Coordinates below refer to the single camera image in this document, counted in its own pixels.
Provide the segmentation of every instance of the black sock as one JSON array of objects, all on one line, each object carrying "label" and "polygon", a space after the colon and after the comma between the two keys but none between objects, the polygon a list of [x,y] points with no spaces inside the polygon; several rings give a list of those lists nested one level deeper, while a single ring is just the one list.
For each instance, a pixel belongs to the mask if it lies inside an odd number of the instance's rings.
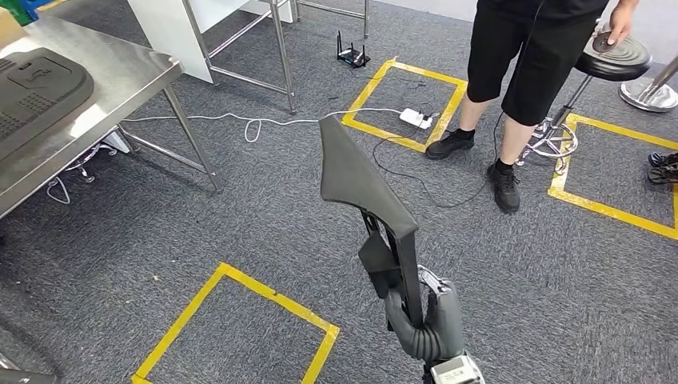
[{"label": "black sock", "polygon": [[500,174],[509,174],[513,171],[513,164],[504,164],[500,158],[497,159],[497,162],[494,163],[494,168],[499,171]]},{"label": "black sock", "polygon": [[458,130],[455,130],[452,135],[454,138],[458,138],[460,140],[470,140],[473,138],[473,136],[476,134],[476,130],[462,130],[461,128]]}]

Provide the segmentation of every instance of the shoe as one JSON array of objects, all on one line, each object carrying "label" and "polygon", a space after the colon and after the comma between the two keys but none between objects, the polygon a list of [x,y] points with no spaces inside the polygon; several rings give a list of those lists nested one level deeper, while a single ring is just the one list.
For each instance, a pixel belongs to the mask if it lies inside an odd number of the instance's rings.
[{"label": "shoe", "polygon": [[512,214],[520,208],[520,194],[517,185],[520,181],[513,170],[502,174],[492,164],[488,168],[488,176],[494,186],[494,201],[505,214]]},{"label": "shoe", "polygon": [[648,178],[655,184],[677,184],[678,162],[670,166],[655,166],[648,171]]},{"label": "shoe", "polygon": [[473,136],[471,138],[460,138],[457,134],[459,130],[449,132],[446,138],[432,142],[426,148],[426,157],[431,160],[442,160],[447,158],[454,150],[470,150],[473,148]]},{"label": "shoe", "polygon": [[651,166],[669,166],[674,162],[678,162],[678,152],[667,155],[660,154],[659,152],[652,152],[648,156],[648,161]]}]

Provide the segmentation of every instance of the black shorts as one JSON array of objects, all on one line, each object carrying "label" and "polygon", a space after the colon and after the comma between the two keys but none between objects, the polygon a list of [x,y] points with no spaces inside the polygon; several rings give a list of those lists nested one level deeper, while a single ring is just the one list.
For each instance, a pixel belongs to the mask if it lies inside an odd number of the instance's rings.
[{"label": "black shorts", "polygon": [[471,37],[469,88],[472,102],[499,97],[501,81],[509,63],[520,51],[501,107],[504,112],[526,126],[544,120],[560,88],[591,37],[598,14],[574,22],[555,24],[537,16],[532,37],[532,21],[519,20],[478,2]]}]

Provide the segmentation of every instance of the stool chrome base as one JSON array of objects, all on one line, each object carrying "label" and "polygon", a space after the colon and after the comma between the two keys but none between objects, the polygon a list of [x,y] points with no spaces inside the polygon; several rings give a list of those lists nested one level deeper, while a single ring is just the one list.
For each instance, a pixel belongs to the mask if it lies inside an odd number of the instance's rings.
[{"label": "stool chrome base", "polygon": [[652,84],[650,78],[637,78],[630,82],[624,82],[619,88],[621,98],[642,110],[650,112],[669,112],[678,106],[678,94],[668,86],[663,84],[654,91],[654,94],[647,93],[647,89]]},{"label": "stool chrome base", "polygon": [[[556,136],[556,133],[562,131],[562,136]],[[553,125],[553,119],[546,118],[539,126],[536,127],[532,137],[536,139],[534,144],[528,143],[523,152],[516,160],[517,166],[525,164],[525,158],[532,152],[544,156],[546,158],[565,158],[572,154],[579,146],[579,141],[576,138],[574,131],[570,129],[565,123],[559,126]],[[559,161],[559,166],[556,168],[556,173],[562,174],[565,170],[565,161]]]}]

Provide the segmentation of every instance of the white cable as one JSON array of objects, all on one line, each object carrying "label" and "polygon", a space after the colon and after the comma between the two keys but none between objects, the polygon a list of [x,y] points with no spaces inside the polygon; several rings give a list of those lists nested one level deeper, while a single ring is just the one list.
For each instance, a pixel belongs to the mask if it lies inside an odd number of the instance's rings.
[{"label": "white cable", "polygon": [[[328,116],[333,116],[335,114],[351,114],[353,112],[360,112],[362,110],[372,110],[372,111],[377,111],[377,112],[395,112],[396,114],[401,114],[402,111],[400,110],[392,110],[390,108],[358,108],[355,110],[339,110],[337,112],[332,112],[331,114],[326,114],[323,118],[327,118]],[[276,124],[278,126],[288,126],[290,124],[297,124],[297,123],[302,123],[302,122],[319,122],[322,119],[305,119],[305,120],[293,120],[291,122],[277,122],[275,120],[271,120],[270,118],[243,118],[241,116],[238,116],[236,114],[223,114],[221,116],[189,116],[188,118],[201,118],[205,120],[220,120],[222,118],[227,118],[227,117],[232,117],[236,118],[238,120],[243,120],[246,121],[247,124],[245,124],[245,141],[247,142],[256,142],[259,139],[259,134],[261,133],[261,125],[263,122],[272,122],[273,124]],[[126,118],[122,120],[123,122],[147,122],[149,120],[166,120],[170,118],[177,118],[176,116],[153,116],[149,118]],[[254,135],[253,139],[249,139],[249,125],[252,124],[253,122],[257,122],[257,134]]]},{"label": "white cable", "polygon": [[[60,199],[60,198],[58,198],[58,197],[56,197],[52,194],[52,192],[51,192],[52,188],[56,187],[57,185],[61,186],[62,191],[64,193],[64,197],[66,199],[62,200],[62,199]],[[68,190],[66,189],[66,186],[64,186],[61,178],[59,178],[58,176],[56,178],[53,178],[52,180],[50,180],[50,182],[47,183],[47,196],[49,196],[52,200],[60,202],[61,204],[66,204],[66,205],[70,204],[70,195],[68,195]]]}]

